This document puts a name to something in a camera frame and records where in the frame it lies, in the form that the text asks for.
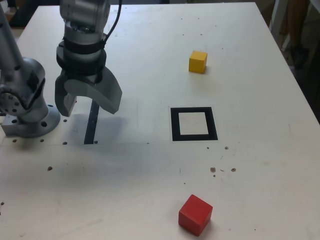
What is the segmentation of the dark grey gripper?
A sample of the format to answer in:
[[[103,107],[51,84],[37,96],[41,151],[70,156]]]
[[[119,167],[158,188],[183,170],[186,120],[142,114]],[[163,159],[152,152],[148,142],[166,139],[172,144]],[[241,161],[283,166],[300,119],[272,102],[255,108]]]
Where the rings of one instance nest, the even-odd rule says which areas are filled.
[[[90,69],[63,69],[55,81],[54,99],[61,115],[69,117],[77,96],[94,100],[105,111],[115,114],[120,107],[122,90],[113,73]]]

